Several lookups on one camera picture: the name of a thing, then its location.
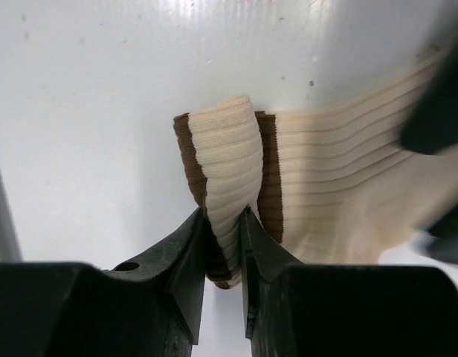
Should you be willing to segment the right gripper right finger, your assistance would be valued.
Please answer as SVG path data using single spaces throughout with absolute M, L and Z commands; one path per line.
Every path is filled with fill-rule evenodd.
M 240 216 L 254 356 L 458 356 L 458 290 L 429 266 L 309 265 Z

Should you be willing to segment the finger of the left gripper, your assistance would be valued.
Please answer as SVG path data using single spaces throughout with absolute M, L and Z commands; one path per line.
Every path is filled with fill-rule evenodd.
M 458 40 L 404 121 L 399 143 L 424 155 L 458 144 Z
M 458 265 L 458 213 L 448 213 L 428 229 L 425 251 L 432 259 Z

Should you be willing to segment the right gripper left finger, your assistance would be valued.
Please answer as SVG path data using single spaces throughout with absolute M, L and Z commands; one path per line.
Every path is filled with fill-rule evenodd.
M 112 270 L 0 263 L 0 356 L 189 356 L 204 291 L 204 215 Z

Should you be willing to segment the cream brown striped sock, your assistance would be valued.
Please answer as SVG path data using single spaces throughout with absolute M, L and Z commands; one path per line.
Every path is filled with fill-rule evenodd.
M 397 134 L 445 52 L 391 84 L 315 111 L 258 112 L 246 95 L 177 116 L 187 183 L 211 228 L 206 274 L 242 276 L 239 215 L 304 263 L 375 264 L 458 196 L 458 144 L 439 155 L 402 149 Z

